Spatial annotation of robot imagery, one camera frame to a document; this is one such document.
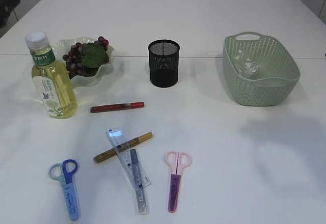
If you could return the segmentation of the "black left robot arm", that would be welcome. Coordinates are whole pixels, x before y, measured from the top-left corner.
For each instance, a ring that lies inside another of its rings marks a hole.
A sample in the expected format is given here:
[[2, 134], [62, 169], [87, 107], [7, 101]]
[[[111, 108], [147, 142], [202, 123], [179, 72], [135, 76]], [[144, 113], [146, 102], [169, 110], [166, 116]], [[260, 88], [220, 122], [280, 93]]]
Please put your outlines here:
[[1, 2], [1, 28], [4, 28], [12, 11], [20, 4], [20, 0], [0, 0]]

